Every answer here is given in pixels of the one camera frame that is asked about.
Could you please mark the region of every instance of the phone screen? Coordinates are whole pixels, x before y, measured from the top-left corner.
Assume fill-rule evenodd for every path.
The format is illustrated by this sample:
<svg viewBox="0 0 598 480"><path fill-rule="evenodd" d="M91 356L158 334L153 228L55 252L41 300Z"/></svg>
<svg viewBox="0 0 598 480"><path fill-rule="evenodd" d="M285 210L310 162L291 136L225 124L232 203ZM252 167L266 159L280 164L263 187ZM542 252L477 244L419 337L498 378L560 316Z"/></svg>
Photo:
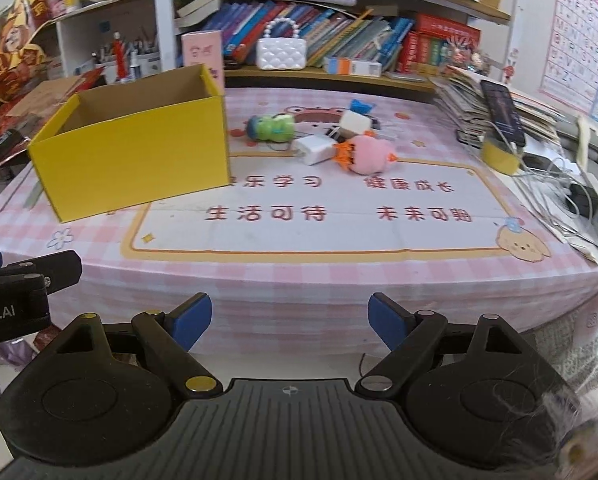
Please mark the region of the phone screen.
<svg viewBox="0 0 598 480"><path fill-rule="evenodd" d="M481 89L490 110L492 122L496 124L496 127L506 137L508 142L514 142L519 148L524 147L524 128L521 124L519 114L514 108L508 87L493 83L492 81L483 80L481 81Z"/></svg>

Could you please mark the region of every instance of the pink checkered tablecloth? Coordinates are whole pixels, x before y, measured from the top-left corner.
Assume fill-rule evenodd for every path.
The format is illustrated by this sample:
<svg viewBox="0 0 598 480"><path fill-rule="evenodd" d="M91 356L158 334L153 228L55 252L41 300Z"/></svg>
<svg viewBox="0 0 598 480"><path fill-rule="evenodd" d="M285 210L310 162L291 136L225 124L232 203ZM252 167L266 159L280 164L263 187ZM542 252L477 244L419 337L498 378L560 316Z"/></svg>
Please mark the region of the pink checkered tablecloth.
<svg viewBox="0 0 598 480"><path fill-rule="evenodd" d="M25 206L38 182L32 168L0 195L0 250L6 263L51 251L79 253L84 268L79 285L51 297L52 316L60 326L82 312L98 312L104 322L124 322L142 310L167 311L198 291L209 293L213 320L194 347L200 353L375 351L379 340L368 326L367 300L376 291L411 311L437 310L451 322L474 323L480 314L495 312L516 329L528 330L571 312L598 290L598 267L548 234L457 143L450 121L432 105L344 92L229 89L228 127L243 128L252 114L289 110L307 112L301 126L309 131L304 133L316 132L353 98L375 105L372 114L382 131L397 137L400 157L478 168L524 228L540 235L550 257L535 263L500 253L357 263L127 257L122 245L142 206L60 224L44 194L32 209ZM231 137L230 149L268 150L247 146L243 137ZM598 296L580 310L576 337L584 342L598 328Z"/></svg>

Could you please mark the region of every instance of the green toy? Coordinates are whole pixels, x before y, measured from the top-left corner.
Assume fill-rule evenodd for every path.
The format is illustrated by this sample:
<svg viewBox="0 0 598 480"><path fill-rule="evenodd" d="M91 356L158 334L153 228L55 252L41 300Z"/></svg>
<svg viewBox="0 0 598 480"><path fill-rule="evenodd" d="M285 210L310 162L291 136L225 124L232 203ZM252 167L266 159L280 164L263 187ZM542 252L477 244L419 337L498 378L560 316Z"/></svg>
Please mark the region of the green toy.
<svg viewBox="0 0 598 480"><path fill-rule="evenodd" d="M246 135L252 140L291 142L294 139L294 116L290 114L254 115L248 121Z"/></svg>

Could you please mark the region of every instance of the ribbed gray panel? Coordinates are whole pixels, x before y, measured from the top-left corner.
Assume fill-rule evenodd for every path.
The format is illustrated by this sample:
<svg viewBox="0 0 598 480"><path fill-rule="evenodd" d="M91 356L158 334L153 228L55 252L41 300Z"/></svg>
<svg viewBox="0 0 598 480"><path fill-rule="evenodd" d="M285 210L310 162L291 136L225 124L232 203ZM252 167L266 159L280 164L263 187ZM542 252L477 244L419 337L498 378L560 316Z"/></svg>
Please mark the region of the ribbed gray panel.
<svg viewBox="0 0 598 480"><path fill-rule="evenodd" d="M344 380L235 380L217 399L186 402L132 456L79 469L20 458L0 480L537 480L551 471L454 464L421 444L391 403L363 400Z"/></svg>

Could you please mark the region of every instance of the roll of yellow tape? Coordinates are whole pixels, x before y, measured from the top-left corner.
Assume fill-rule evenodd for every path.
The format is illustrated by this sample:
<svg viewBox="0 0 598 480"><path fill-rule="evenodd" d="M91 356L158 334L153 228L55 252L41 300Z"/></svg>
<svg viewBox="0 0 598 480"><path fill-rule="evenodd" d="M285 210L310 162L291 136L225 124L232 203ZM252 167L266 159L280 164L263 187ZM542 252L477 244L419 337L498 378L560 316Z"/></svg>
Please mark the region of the roll of yellow tape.
<svg viewBox="0 0 598 480"><path fill-rule="evenodd" d="M498 147L489 138L483 140L481 160L493 170L506 175L515 174L520 165L516 155Z"/></svg>

